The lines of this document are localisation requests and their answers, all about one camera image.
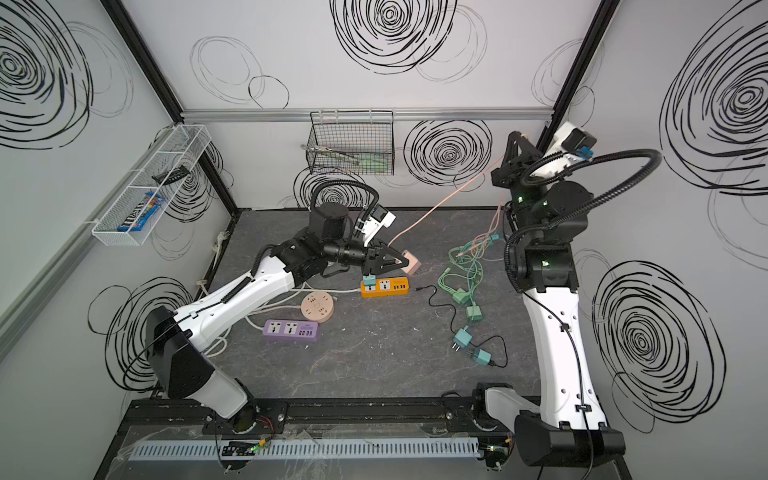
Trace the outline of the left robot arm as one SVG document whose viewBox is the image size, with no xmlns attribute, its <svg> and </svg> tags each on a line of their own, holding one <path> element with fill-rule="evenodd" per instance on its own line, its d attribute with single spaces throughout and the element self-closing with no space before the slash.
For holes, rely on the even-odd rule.
<svg viewBox="0 0 768 480">
<path fill-rule="evenodd" d="M 157 307 L 146 318 L 145 358 L 171 399 L 192 399 L 234 423 L 256 417 L 251 395 L 204 354 L 213 341 L 268 301 L 323 273 L 330 264 L 357 266 L 379 276 L 408 259 L 376 235 L 396 216 L 381 205 L 353 221 L 336 202 L 311 208 L 308 224 L 292 238 L 264 246 L 253 266 L 212 294 L 171 310 Z"/>
</svg>

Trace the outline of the orange power strip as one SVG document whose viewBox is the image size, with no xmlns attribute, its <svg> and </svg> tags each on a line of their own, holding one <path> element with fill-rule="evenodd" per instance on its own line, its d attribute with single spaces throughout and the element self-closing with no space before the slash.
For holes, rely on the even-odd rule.
<svg viewBox="0 0 768 480">
<path fill-rule="evenodd" d="M 409 292 L 410 283 L 407 277 L 377 279 L 372 285 L 361 284 L 361 297 L 366 299 L 403 296 Z"/>
</svg>

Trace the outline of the teal charger with white cable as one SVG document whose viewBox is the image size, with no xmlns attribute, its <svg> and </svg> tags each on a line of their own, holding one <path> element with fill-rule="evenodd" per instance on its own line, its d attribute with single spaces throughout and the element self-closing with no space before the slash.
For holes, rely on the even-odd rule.
<svg viewBox="0 0 768 480">
<path fill-rule="evenodd" d="M 364 288 L 375 287 L 377 284 L 377 278 L 375 275 L 364 275 L 362 278 L 362 285 Z"/>
</svg>

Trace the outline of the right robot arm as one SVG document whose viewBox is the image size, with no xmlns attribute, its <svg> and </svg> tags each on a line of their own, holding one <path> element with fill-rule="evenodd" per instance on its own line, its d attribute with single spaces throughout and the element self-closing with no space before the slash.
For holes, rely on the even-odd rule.
<svg viewBox="0 0 768 480">
<path fill-rule="evenodd" d="M 505 273 L 521 294 L 534 332 L 541 393 L 531 400 L 509 385 L 480 386 L 476 417 L 505 427 L 527 466 L 591 472 L 626 451 L 595 393 L 579 318 L 579 280 L 572 241 L 588 215 L 614 196 L 594 196 L 568 175 L 587 166 L 595 139 L 579 128 L 547 152 L 522 133 L 509 134 L 493 185 L 510 192 L 512 232 L 503 253 Z"/>
</svg>

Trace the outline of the pink charger plug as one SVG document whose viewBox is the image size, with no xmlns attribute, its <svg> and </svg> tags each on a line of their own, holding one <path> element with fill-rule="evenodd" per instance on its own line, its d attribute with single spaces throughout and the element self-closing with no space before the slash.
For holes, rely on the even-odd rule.
<svg viewBox="0 0 768 480">
<path fill-rule="evenodd" d="M 402 266 L 402 272 L 409 277 L 414 276 L 421 266 L 420 260 L 411 252 L 405 250 L 403 252 L 404 258 L 407 260 L 407 265 Z"/>
</svg>

